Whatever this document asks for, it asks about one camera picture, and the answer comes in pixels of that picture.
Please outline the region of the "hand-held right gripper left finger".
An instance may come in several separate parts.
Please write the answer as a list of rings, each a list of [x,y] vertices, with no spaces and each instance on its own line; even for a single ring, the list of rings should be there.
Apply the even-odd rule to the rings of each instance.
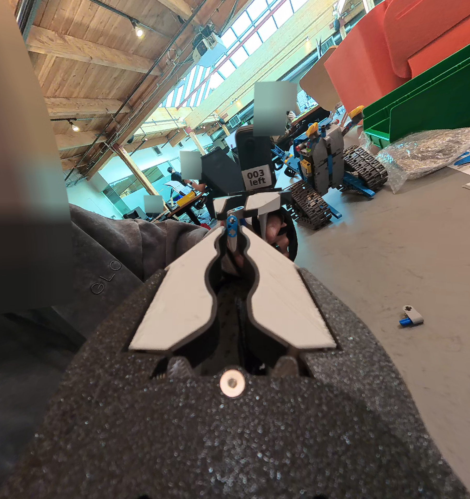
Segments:
[[[192,367],[216,349],[213,329],[217,299],[209,272],[220,257],[219,239],[225,228],[209,231],[204,239],[166,268],[166,274],[130,344],[130,351],[160,356],[183,356]]]

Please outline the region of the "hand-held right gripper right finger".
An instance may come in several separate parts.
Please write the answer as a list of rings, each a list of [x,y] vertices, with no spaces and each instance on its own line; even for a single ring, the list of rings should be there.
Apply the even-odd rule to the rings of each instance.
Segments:
[[[240,229],[254,283],[246,299],[249,351],[273,368],[282,356],[337,347],[294,263],[258,235]]]

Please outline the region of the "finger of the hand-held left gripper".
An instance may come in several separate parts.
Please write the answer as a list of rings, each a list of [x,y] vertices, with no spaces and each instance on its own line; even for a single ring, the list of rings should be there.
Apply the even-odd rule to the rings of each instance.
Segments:
[[[213,199],[213,208],[217,220],[225,220],[230,210],[244,207],[244,195],[225,196]]]
[[[279,191],[258,192],[247,197],[244,205],[244,218],[256,216],[259,220],[260,233],[266,238],[267,219],[270,213],[281,207],[281,194]]]

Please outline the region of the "person's left forearm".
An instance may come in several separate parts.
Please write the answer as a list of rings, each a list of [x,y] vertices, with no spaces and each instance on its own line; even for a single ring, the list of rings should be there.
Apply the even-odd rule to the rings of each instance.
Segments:
[[[69,209],[74,301],[58,312],[85,338],[142,282],[207,234],[181,221],[113,220],[73,204]]]

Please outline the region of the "grey desk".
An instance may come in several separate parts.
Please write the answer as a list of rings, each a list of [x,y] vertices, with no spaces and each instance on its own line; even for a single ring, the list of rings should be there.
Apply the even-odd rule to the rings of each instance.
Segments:
[[[449,168],[369,200],[330,191],[342,213],[297,226],[296,263],[371,329],[402,373],[442,454],[470,490],[470,176]],[[403,307],[424,323],[401,327]]]

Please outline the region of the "person's left hand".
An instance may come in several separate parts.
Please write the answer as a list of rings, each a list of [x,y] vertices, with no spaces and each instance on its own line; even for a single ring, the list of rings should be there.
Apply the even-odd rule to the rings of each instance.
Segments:
[[[266,220],[265,240],[266,242],[289,258],[289,239],[287,232],[279,235],[282,228],[286,228],[286,223],[278,212],[270,213]]]

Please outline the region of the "black office chair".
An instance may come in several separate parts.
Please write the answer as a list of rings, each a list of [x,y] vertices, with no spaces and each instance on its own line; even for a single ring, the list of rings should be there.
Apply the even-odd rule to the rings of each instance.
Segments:
[[[213,198],[245,190],[240,166],[220,149],[201,156],[201,183]]]

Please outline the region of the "blue toy robot model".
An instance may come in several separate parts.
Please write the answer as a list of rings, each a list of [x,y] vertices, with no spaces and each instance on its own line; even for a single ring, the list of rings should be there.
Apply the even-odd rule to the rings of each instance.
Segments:
[[[317,230],[328,225],[332,217],[342,217],[323,199],[329,189],[372,198],[387,182],[386,168],[373,155],[360,146],[344,146],[344,136],[363,120],[364,108],[353,109],[344,128],[331,118],[291,128],[280,141],[292,142],[289,152],[279,143],[272,146],[275,169],[284,167],[288,177],[300,177],[289,188],[291,200],[287,204],[297,223]]]

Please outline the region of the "skylight window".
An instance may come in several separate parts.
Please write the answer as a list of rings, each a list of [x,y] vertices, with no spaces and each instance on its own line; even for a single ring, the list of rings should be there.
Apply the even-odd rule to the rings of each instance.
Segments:
[[[198,107],[306,1],[253,1],[220,37],[226,48],[213,66],[196,64],[160,107]]]

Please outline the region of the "ceiling speaker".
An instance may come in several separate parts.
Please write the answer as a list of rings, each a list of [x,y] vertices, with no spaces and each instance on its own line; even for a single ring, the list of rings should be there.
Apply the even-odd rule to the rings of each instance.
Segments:
[[[216,49],[218,44],[223,45],[220,37],[216,34],[211,25],[207,24],[205,27],[201,28],[193,40],[192,57],[195,64],[202,67],[212,66],[216,59],[219,58],[219,55],[224,53],[222,47]]]

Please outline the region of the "orange felt bag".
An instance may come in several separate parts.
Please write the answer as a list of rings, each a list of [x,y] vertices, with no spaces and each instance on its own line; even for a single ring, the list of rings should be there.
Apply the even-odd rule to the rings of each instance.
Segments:
[[[325,62],[347,112],[368,106],[470,44],[470,1],[383,1]]]

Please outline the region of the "clear plastic bag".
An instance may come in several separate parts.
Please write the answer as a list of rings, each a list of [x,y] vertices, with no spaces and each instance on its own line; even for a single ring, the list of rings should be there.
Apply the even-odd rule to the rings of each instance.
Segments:
[[[393,193],[408,180],[415,180],[453,164],[470,151],[470,128],[430,130],[410,134],[376,153],[387,169],[387,184]]]

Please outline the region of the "green storage bin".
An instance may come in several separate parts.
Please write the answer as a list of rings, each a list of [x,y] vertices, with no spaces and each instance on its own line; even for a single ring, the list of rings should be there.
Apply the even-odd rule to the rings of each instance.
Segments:
[[[427,130],[470,127],[470,44],[363,110],[380,148]]]

